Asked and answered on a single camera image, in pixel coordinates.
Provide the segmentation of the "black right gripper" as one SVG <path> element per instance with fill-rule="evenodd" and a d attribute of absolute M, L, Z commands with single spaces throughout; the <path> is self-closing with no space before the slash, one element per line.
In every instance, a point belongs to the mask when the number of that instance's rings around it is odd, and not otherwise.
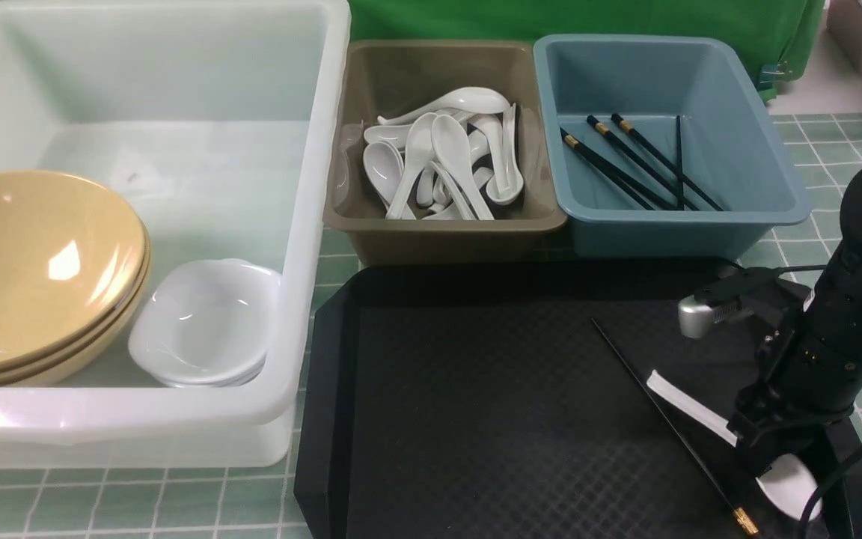
<path fill-rule="evenodd" d="M 759 355 L 759 379 L 739 392 L 729 423 L 752 475 L 852 414 L 862 390 L 862 264 L 832 259 L 810 302 L 788 311 Z"/>

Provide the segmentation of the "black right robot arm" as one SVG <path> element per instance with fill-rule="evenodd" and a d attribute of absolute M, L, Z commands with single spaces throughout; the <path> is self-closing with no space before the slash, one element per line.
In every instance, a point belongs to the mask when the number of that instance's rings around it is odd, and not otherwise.
<path fill-rule="evenodd" d="M 752 475 L 850 416 L 862 390 L 862 170 L 843 195 L 840 231 L 810 303 L 786 311 L 759 345 L 759 375 L 736 398 L 728 428 Z"/>

